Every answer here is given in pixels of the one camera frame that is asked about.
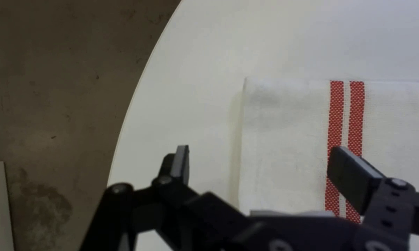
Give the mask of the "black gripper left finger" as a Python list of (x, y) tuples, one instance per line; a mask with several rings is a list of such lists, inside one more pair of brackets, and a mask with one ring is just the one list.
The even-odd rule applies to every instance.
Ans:
[(156, 179), (157, 184), (170, 184), (172, 181), (189, 183), (191, 177), (191, 148), (179, 145), (175, 153), (168, 153), (161, 165)]

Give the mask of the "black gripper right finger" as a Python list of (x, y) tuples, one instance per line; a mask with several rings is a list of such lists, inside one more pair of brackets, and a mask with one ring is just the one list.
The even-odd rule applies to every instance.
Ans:
[(371, 198), (386, 179), (374, 165), (347, 146), (332, 149), (327, 177), (361, 216), (365, 215)]

